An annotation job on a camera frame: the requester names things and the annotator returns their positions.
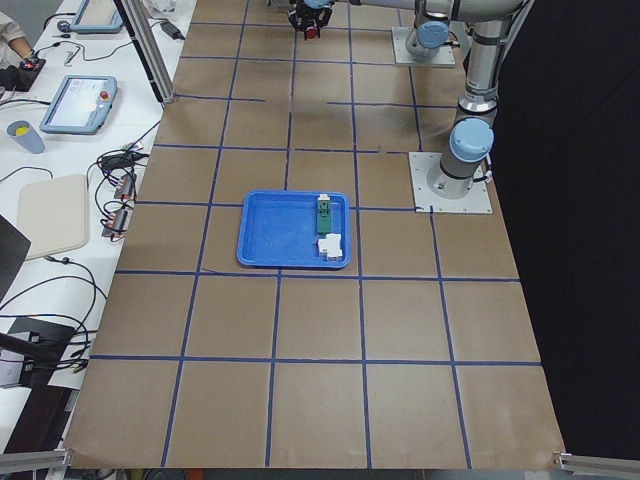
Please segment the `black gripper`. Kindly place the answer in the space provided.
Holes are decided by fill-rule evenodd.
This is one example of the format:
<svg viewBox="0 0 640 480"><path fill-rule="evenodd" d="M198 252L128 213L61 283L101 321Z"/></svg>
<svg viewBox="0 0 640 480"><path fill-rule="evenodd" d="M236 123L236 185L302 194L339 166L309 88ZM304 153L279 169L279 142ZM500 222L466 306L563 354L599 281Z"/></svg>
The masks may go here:
<svg viewBox="0 0 640 480"><path fill-rule="evenodd" d="M289 4L288 20L295 30L321 29L330 21L333 7L330 0L297 0Z"/></svg>

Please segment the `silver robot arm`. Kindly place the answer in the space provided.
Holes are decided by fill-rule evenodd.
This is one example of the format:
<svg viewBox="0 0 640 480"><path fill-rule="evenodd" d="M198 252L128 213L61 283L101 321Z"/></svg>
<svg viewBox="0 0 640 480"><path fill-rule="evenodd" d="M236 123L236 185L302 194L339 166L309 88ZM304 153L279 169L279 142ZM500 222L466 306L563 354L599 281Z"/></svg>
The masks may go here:
<svg viewBox="0 0 640 480"><path fill-rule="evenodd" d="M303 0L290 1L289 4L288 20L291 26L302 32L305 40L310 40L319 38L321 29L329 24L335 1ZM415 18L405 46L414 55L433 56L440 47L451 44L449 17L429 10L426 1L349 1L349 4L411 9Z"/></svg>
<svg viewBox="0 0 640 480"><path fill-rule="evenodd" d="M436 195L457 200L467 195L478 165L494 142L501 65L525 18L530 1L370 1L370 6L412 9L415 15L408 48L427 53L444 44L452 21L473 27L464 91L458 98L448 146L427 182Z"/></svg>

